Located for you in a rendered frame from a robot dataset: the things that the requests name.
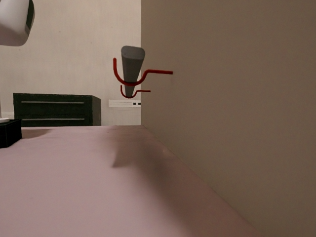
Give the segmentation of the brown wall panel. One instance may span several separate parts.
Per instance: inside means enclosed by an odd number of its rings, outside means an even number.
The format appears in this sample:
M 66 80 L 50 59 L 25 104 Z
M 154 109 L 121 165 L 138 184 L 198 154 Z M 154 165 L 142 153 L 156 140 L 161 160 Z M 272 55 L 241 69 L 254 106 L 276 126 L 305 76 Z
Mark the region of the brown wall panel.
M 316 237 L 316 0 L 141 0 L 141 125 L 264 237 Z

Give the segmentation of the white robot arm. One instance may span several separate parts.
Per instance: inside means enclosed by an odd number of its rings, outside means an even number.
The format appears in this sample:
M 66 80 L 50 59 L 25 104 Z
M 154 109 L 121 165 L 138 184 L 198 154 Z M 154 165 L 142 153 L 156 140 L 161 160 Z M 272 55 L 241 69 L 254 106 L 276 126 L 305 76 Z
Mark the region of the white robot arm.
M 24 45 L 34 19 L 32 0 L 0 0 L 0 45 Z

